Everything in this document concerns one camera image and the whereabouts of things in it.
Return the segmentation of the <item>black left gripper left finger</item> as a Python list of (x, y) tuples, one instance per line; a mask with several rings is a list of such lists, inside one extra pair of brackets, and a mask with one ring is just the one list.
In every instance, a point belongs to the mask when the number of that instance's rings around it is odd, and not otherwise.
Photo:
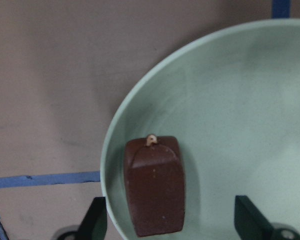
[(104, 240), (107, 227), (106, 198), (95, 197), (75, 234), (75, 239)]

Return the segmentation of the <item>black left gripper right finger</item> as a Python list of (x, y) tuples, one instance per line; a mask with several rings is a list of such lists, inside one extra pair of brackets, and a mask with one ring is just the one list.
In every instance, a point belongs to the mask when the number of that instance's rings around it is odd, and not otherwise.
[(241, 240), (300, 240), (292, 226), (269, 222), (246, 195), (235, 196), (234, 228)]

